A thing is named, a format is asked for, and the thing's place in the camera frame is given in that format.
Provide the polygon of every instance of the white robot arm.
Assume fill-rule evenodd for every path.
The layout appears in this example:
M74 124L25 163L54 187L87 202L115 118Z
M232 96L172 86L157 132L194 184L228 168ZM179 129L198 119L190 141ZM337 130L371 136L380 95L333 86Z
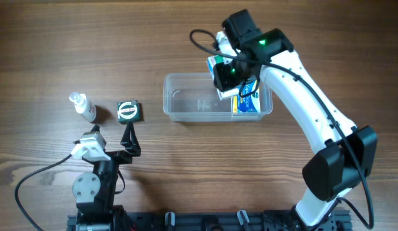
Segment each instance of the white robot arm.
M208 31L194 30L190 34L191 41L200 49L225 57L223 63L213 68L215 87L222 92L242 89L256 77L283 101L316 155L303 169L308 188L293 209L298 219L307 230L315 229L334 209L336 200L362 181L370 225L359 217L367 228L372 228L371 198L365 177L371 171L376 134L370 127L357 129L353 121L327 99L280 30L262 35L247 10L231 15L222 26L224 31L214 37L222 55L202 47L192 38L194 32L210 34Z

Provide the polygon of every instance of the spray bottle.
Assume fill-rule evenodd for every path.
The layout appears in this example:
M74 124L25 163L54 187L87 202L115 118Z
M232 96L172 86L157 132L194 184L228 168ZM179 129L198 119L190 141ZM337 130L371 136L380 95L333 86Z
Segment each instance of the spray bottle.
M96 107L89 99L86 98L85 94L79 94L72 92L69 96L69 100L75 104L76 112L79 113L83 118L89 122L93 122L96 118Z

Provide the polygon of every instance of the wooden table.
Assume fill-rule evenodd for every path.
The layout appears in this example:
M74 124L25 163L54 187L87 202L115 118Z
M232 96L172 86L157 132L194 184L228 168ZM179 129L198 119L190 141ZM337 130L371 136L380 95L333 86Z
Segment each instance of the wooden table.
M0 5L0 230L33 230L15 203L15 185L64 158L92 128L69 102L72 91L112 114L101 124L108 150L121 148L125 129L116 103L143 104L144 121L135 124L142 156L121 167L126 190L115 199L128 212L296 204L313 154L277 96L273 112L253 123L174 123L162 109L167 73L207 72L208 54L189 32L216 33L243 8L263 31L285 32L329 99L359 127L375 129L368 180L375 229L398 230L398 1L337 0ZM67 215L76 214L73 181L91 170L71 159L34 176L21 187L22 204L43 229L65 230ZM347 197L367 216L361 187ZM352 217L354 229L364 230Z

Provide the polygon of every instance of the clear plastic box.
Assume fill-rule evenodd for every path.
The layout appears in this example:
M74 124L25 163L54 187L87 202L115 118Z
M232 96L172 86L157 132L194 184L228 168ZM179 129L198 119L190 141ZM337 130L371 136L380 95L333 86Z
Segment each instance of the clear plastic box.
M165 76L163 111L172 121L258 121L273 110L272 91L260 84L261 112L234 114L232 100L220 100L210 73L173 73Z

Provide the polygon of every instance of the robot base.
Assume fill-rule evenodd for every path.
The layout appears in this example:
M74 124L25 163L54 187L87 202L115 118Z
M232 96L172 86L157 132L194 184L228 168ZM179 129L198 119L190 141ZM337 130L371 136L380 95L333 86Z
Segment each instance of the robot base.
M165 226L165 215L153 212L129 212L135 226L129 231L206 231L209 221L217 223L224 231L243 231L236 213L203 213L203 214L175 214L175 226ZM264 212L249 212L247 230L251 231L290 231L305 230L291 215L290 210L266 210ZM75 231L76 216L69 216L67 231ZM321 224L317 231L351 231L352 223L347 210L335 210L329 218Z

